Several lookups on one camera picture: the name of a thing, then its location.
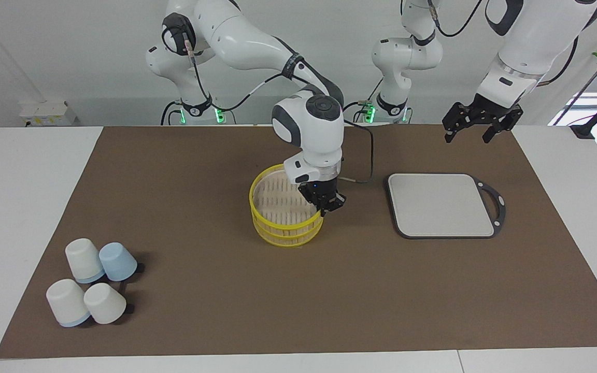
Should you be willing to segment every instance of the white cup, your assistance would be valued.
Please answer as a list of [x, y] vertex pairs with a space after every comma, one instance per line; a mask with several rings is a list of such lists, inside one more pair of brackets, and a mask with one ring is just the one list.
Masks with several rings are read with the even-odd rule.
[[91, 286], [84, 294], [84, 304], [99, 324], [113, 323], [126, 310], [126, 299], [106, 283]]
[[78, 283], [92, 283], [105, 274], [98, 249], [88, 238], [80, 238], [66, 246], [66, 259]]
[[137, 271], [137, 260], [118, 242], [103, 246], [98, 255], [110, 281], [123, 281]]
[[57, 281], [45, 292], [52, 313], [57, 322], [65, 327], [77, 326], [89, 319], [89, 310], [84, 304], [84, 291], [72, 279]]

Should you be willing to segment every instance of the black clamp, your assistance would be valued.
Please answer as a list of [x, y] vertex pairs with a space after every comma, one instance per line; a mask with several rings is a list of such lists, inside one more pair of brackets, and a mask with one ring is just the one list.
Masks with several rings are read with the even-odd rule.
[[444, 116], [446, 142], [452, 142], [459, 131], [472, 125], [489, 124], [490, 128], [483, 134], [483, 141], [488, 144], [500, 132], [511, 131], [523, 114], [524, 110], [518, 104], [505, 109], [477, 94], [470, 106], [456, 102]]
[[309, 203], [317, 206], [322, 217], [327, 212], [338, 210], [347, 200], [338, 192], [338, 178], [329, 181], [303, 182], [298, 186], [298, 191]]
[[181, 101], [181, 106], [184, 108], [184, 110], [190, 114], [190, 116], [192, 117], [201, 117], [202, 114], [204, 113], [204, 111], [206, 111], [206, 109], [210, 108], [211, 105], [213, 103], [213, 99], [211, 99], [211, 95], [209, 95], [209, 99], [207, 99], [205, 102], [202, 102], [199, 105], [190, 105], [190, 104], [186, 104], [185, 102]]
[[377, 104], [379, 104], [379, 107], [386, 111], [389, 116], [395, 117], [400, 115], [400, 113], [402, 113], [402, 111], [407, 107], [407, 100], [405, 100], [402, 104], [393, 105], [381, 99], [381, 94], [378, 94]]

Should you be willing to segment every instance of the brown table mat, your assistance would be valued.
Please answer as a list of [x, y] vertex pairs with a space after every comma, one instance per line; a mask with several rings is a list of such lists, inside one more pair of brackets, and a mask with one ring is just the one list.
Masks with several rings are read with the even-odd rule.
[[[436, 125], [374, 128], [376, 178], [307, 246], [256, 234], [247, 200], [296, 148], [261, 128], [108, 127], [0, 345], [0, 358], [597, 347], [597, 280], [511, 134], [443, 140]], [[342, 175], [365, 177], [348, 129]], [[391, 173], [468, 173], [508, 206], [493, 239], [412, 241], [393, 228]], [[133, 315], [61, 328], [45, 300], [64, 248], [121, 241], [147, 271]]]

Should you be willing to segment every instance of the white wall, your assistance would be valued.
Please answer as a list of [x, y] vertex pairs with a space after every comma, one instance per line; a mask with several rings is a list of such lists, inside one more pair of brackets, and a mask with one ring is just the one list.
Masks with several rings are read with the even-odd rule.
[[[474, 4], [445, 2], [443, 27], [458, 28]], [[164, 103], [177, 95], [172, 83], [147, 70], [144, 59], [145, 50], [159, 41], [165, 5], [165, 0], [0, 0], [0, 41], [45, 99], [68, 101], [83, 124], [154, 125]], [[380, 78], [370, 60], [375, 41], [407, 35], [396, 0], [239, 0], [239, 5], [259, 28], [287, 41], [338, 83], [347, 100], [367, 97]], [[595, 70], [590, 52], [597, 50], [597, 23], [581, 39], [566, 76], [523, 101], [524, 124], [547, 123]], [[414, 122], [438, 123], [453, 102], [468, 104], [502, 42], [482, 12], [465, 33], [443, 40], [441, 66], [413, 74]], [[272, 73], [234, 71], [215, 60], [203, 66], [205, 85], [225, 103], [236, 102]], [[270, 83], [237, 111], [239, 122], [267, 123], [272, 104], [293, 90], [289, 82]], [[0, 64], [0, 125], [20, 125], [17, 103], [28, 98]]]

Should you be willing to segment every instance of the white robotic arm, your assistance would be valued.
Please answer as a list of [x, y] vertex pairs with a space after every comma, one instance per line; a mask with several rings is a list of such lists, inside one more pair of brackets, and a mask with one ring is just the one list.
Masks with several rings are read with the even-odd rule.
[[476, 124], [490, 124], [485, 142], [510, 131], [523, 111], [518, 102], [537, 87], [555, 59], [597, 19], [597, 0], [488, 0], [486, 18], [505, 36], [469, 106], [457, 102], [443, 119], [446, 141]]
[[[203, 63], [215, 56], [213, 50], [204, 50], [197, 56], [197, 63]], [[190, 60], [167, 50], [164, 45], [155, 45], [147, 51], [147, 65], [154, 74], [173, 82], [181, 97], [181, 105], [191, 124], [209, 124], [216, 116], [207, 114], [211, 101], [204, 98], [195, 73], [189, 71]]]
[[[157, 74], [175, 82], [184, 107], [188, 100], [204, 101], [206, 94], [202, 94], [197, 65], [200, 56], [202, 62], [208, 59], [203, 55], [206, 53], [215, 54], [237, 70], [273, 69], [305, 85], [273, 109], [276, 134], [302, 149], [285, 161], [285, 172], [322, 214], [341, 207], [345, 197], [337, 191], [344, 139], [344, 97], [340, 89], [289, 45], [249, 23], [234, 0], [170, 0], [167, 13], [162, 33], [164, 50], [182, 61], [166, 62], [175, 68]], [[195, 68], [195, 74], [188, 68]]]
[[[440, 0], [434, 0], [438, 6]], [[379, 41], [372, 51], [372, 61], [383, 74], [376, 98], [375, 114], [380, 121], [398, 122], [407, 108], [411, 88], [411, 70], [429, 70], [441, 62], [443, 47], [436, 36], [436, 27], [427, 0], [407, 0], [403, 7], [402, 25], [410, 38], [388, 38]]]

